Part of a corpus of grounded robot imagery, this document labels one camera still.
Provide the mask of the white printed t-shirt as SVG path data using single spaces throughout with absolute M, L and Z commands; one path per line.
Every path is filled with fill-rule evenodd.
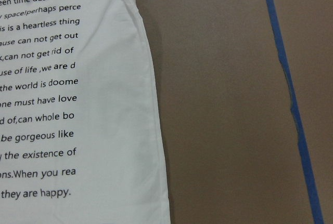
M 1 223 L 170 223 L 136 0 L 1 0 Z

